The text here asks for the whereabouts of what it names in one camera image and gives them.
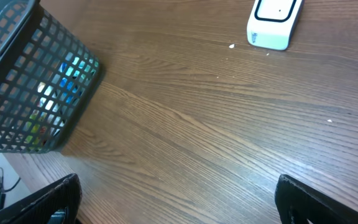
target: black cable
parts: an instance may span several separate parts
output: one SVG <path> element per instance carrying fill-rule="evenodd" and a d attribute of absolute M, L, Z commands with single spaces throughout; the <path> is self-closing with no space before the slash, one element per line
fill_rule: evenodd
<path fill-rule="evenodd" d="M 21 178 L 19 177 L 19 179 L 16 181 L 16 183 L 13 185 L 13 187 L 11 187 L 10 189 L 7 190 L 3 190 L 4 193 L 10 192 L 11 190 L 13 190 L 17 184 L 20 182 Z"/>

